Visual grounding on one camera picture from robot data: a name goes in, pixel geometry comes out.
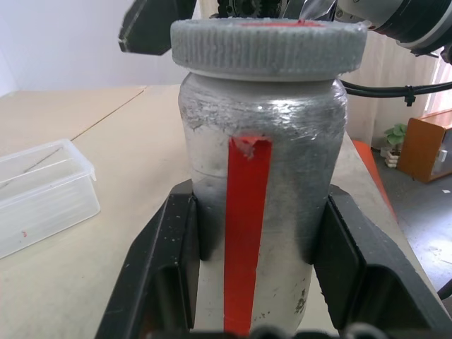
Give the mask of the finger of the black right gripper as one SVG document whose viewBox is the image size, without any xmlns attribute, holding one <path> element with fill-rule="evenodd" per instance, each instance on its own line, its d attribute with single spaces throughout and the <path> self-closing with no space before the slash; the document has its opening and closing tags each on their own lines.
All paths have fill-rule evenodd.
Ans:
<svg viewBox="0 0 452 339">
<path fill-rule="evenodd" d="M 283 18 L 334 20 L 338 0 L 287 0 Z"/>
<path fill-rule="evenodd" d="M 161 56 L 171 49 L 170 28 L 191 19 L 197 0 L 133 0 L 119 31 L 123 53 Z"/>
</svg>

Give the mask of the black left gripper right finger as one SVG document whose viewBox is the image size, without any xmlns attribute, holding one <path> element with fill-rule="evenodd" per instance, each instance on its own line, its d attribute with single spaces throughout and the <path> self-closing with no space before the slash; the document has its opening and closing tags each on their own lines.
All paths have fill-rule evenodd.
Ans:
<svg viewBox="0 0 452 339">
<path fill-rule="evenodd" d="M 387 339 L 452 339 L 452 319 L 400 247 L 331 187 L 314 268 L 332 324 L 346 334 L 361 324 Z"/>
</svg>

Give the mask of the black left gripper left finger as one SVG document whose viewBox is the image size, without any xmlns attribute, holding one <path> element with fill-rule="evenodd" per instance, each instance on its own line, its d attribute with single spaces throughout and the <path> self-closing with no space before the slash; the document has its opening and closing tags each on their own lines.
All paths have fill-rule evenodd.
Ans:
<svg viewBox="0 0 452 339">
<path fill-rule="evenodd" d="M 189 339 L 199 268 L 196 199 L 187 180 L 134 239 L 95 339 Z"/>
</svg>

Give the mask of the grey ribbed jar lid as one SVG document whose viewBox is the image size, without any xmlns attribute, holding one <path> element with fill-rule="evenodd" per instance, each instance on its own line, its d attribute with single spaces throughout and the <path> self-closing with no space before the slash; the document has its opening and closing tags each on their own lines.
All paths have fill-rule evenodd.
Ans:
<svg viewBox="0 0 452 339">
<path fill-rule="evenodd" d="M 217 18 L 170 28 L 172 58 L 192 73 L 238 81 L 329 81 L 357 70 L 362 23 Z"/>
</svg>

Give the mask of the grey jar with red tape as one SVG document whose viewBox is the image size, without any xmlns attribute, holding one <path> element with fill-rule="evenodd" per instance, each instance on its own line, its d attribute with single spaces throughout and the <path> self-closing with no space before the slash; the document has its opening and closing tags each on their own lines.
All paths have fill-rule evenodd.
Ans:
<svg viewBox="0 0 452 339">
<path fill-rule="evenodd" d="M 251 82 L 189 74 L 179 91 L 200 244 L 199 328 L 288 333 L 343 142 L 337 80 Z"/>
</svg>

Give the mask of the clear plastic box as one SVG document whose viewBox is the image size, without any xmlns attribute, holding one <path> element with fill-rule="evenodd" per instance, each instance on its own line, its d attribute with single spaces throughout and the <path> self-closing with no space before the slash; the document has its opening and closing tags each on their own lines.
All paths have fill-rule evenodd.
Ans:
<svg viewBox="0 0 452 339">
<path fill-rule="evenodd" d="M 68 139 L 0 157 L 0 259 L 97 215 L 95 180 Z"/>
</svg>

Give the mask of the orange strip beside table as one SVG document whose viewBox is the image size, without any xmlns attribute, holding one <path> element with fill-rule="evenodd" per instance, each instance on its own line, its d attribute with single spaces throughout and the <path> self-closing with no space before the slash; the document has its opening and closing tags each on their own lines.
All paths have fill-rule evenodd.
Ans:
<svg viewBox="0 0 452 339">
<path fill-rule="evenodd" d="M 396 213 L 393 209 L 393 206 L 391 205 L 391 202 L 388 198 L 388 195 L 386 193 L 386 190 L 384 188 L 383 182 L 381 180 L 378 168 L 376 166 L 373 153 L 371 151 L 371 147 L 367 145 L 364 142 L 352 140 L 352 143 L 358 152 L 359 156 L 361 157 L 362 162 L 364 163 L 368 173 L 370 174 L 372 180 L 374 181 L 377 189 L 379 190 L 379 193 L 381 194 L 381 197 L 385 204 L 387 205 L 388 209 L 390 210 L 392 216 L 394 217 L 395 221 L 398 222 Z"/>
</svg>

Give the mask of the small green potted plant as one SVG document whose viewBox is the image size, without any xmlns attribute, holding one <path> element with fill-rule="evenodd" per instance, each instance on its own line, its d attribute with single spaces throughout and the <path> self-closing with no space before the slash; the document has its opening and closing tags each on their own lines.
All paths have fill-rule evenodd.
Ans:
<svg viewBox="0 0 452 339">
<path fill-rule="evenodd" d="M 401 156 L 403 142 L 407 132 L 406 124 L 395 124 L 385 131 L 388 150 L 385 155 L 385 163 L 389 168 L 396 168 Z"/>
</svg>

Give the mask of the orange wooden cabinet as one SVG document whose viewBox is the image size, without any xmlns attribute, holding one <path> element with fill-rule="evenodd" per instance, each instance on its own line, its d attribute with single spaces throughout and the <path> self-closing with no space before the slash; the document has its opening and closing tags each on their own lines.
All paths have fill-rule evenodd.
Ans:
<svg viewBox="0 0 452 339">
<path fill-rule="evenodd" d="M 409 120 L 398 169 L 423 183 L 452 174 L 452 109 Z"/>
</svg>

